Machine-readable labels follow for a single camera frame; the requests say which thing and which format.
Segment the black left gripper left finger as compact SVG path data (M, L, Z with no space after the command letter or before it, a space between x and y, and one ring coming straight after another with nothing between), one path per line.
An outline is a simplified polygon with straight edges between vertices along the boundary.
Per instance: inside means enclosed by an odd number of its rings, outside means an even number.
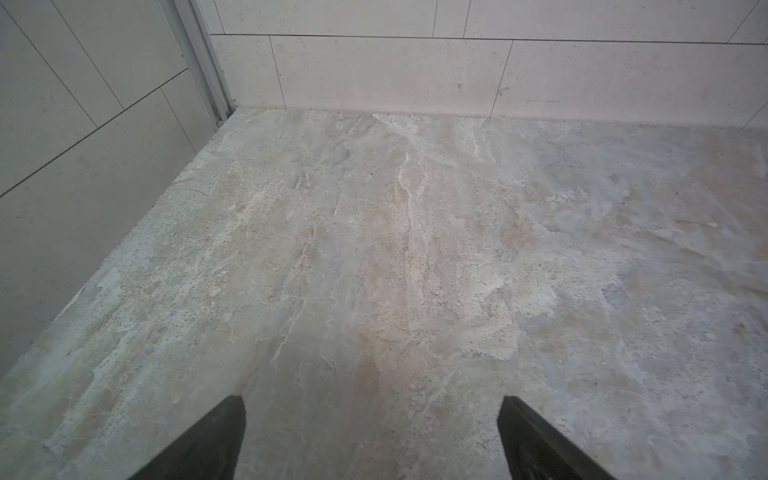
M134 473L139 479L234 478L246 428L243 397L230 395Z

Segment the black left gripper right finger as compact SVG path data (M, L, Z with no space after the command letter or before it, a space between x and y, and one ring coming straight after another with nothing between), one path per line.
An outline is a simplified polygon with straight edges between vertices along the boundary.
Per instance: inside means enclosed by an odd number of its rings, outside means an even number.
M614 479L519 397L504 397L497 428L512 479Z

